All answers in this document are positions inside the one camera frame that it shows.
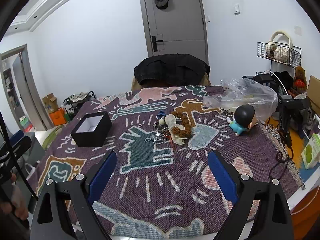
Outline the person's left hand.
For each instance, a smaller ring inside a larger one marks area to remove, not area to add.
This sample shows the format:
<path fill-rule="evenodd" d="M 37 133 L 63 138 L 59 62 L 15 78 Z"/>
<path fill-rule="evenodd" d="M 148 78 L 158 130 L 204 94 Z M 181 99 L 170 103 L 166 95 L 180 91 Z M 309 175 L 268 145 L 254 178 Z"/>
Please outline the person's left hand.
<path fill-rule="evenodd" d="M 1 202 L 1 212 L 5 215 L 12 212 L 12 207 L 15 207 L 15 216 L 21 220 L 26 220 L 29 217 L 28 209 L 25 204 L 24 196 L 20 188 L 15 184 L 16 175 L 12 174 L 11 183 L 13 185 L 13 192 L 11 197 L 11 204 L 9 202 Z"/>

